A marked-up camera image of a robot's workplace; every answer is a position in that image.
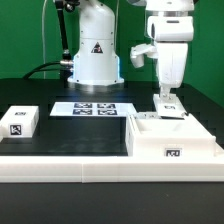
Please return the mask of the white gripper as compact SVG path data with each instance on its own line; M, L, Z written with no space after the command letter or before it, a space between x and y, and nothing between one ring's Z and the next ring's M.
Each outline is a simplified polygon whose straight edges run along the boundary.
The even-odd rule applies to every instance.
M193 17L150 16L147 34L156 48L160 98L170 101L170 89L179 88L183 81L188 43L194 35Z

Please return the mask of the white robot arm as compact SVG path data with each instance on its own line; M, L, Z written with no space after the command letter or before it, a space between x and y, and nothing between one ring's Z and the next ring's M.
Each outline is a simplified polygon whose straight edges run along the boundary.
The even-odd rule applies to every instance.
M127 0L145 8L145 35L149 44L131 49L130 58L138 68L144 58L156 61L163 101L171 99L170 90L183 80L188 42L193 39L193 0ZM121 82L117 71L119 60L114 49L115 16L98 0L81 0L79 6L80 48L74 56L74 84L109 86Z

